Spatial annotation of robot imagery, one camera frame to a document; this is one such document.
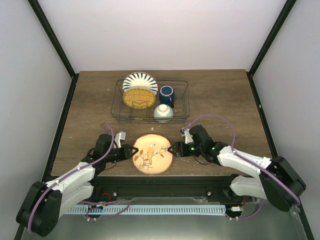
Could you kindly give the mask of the mint green bowl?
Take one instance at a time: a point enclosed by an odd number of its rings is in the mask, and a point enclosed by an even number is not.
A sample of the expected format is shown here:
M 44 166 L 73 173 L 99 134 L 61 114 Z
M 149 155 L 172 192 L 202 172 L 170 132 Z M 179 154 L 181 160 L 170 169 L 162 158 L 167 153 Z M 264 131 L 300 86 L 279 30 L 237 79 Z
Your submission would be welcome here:
M 160 123 L 167 123 L 173 117 L 174 117 L 174 111 L 167 104 L 160 104 L 154 109 L 153 118 Z

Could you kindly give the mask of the black wire dish rack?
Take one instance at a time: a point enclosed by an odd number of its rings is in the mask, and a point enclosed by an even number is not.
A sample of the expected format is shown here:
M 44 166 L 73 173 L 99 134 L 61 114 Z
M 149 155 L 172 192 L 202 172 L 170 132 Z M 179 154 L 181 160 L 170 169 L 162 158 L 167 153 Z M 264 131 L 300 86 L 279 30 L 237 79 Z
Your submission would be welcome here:
M 155 123 L 156 119 L 153 116 L 154 110 L 160 105 L 159 97 L 156 97 L 153 106 L 145 109 L 134 109 L 127 106 L 123 102 L 122 90 L 123 80 L 117 80 L 111 106 L 111 116 L 119 123 Z M 157 81 L 158 87 L 171 86 L 174 90 L 174 108 L 173 118 L 169 124 L 184 123 L 190 116 L 189 105 L 189 84 L 186 80 L 162 79 Z

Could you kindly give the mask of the woven bamboo pattern plate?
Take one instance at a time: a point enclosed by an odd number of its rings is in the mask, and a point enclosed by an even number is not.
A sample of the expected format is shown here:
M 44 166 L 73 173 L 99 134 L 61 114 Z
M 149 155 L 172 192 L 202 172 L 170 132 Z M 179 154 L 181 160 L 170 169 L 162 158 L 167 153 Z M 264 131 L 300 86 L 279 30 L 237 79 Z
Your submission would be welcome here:
M 122 100 L 126 106 L 142 110 L 152 107 L 156 96 L 146 88 L 132 88 L 123 94 Z

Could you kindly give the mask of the dark blue mug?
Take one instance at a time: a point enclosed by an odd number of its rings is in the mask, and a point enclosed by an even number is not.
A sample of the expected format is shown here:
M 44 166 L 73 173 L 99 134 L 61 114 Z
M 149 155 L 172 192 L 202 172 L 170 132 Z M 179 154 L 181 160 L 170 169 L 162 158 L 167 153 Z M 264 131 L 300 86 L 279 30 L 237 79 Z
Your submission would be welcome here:
M 174 108 L 175 92 L 172 86 L 164 85 L 159 90 L 159 102 Z

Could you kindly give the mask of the blue striped white plate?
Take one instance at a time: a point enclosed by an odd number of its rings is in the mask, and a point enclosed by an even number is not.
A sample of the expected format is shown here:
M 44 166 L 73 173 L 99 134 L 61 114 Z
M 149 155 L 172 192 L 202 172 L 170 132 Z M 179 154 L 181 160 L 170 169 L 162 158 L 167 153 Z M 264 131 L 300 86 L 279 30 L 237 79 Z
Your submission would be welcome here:
M 158 93 L 158 83 L 156 79 L 145 72 L 133 72 L 125 77 L 122 82 L 123 92 L 134 88 L 144 88 L 151 91 L 154 95 Z

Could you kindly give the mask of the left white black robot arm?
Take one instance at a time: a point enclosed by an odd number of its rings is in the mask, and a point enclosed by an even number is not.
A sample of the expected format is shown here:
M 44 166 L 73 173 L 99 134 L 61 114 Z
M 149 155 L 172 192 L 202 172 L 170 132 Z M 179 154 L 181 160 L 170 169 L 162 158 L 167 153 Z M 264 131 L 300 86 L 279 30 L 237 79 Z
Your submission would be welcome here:
M 16 215 L 16 222 L 29 232 L 47 236 L 60 217 L 70 208 L 87 199 L 97 202 L 102 189 L 91 184 L 107 163 L 128 160 L 138 153 L 138 148 L 122 144 L 126 134 L 101 134 L 93 148 L 71 170 L 47 182 L 33 183 Z

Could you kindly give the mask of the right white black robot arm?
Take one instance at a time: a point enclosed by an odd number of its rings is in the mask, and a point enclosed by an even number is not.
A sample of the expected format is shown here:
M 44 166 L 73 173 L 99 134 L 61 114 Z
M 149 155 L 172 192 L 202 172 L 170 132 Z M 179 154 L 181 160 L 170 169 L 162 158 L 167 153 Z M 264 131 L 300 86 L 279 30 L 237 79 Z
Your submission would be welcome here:
M 246 174 L 235 177 L 222 188 L 225 200 L 232 202 L 239 196 L 261 198 L 283 212 L 300 205 L 300 196 L 307 186 L 284 157 L 260 157 L 238 151 L 231 145 L 214 141 L 202 125 L 182 128 L 180 133 L 184 141 L 168 148 L 175 157 L 203 157 L 210 164 Z

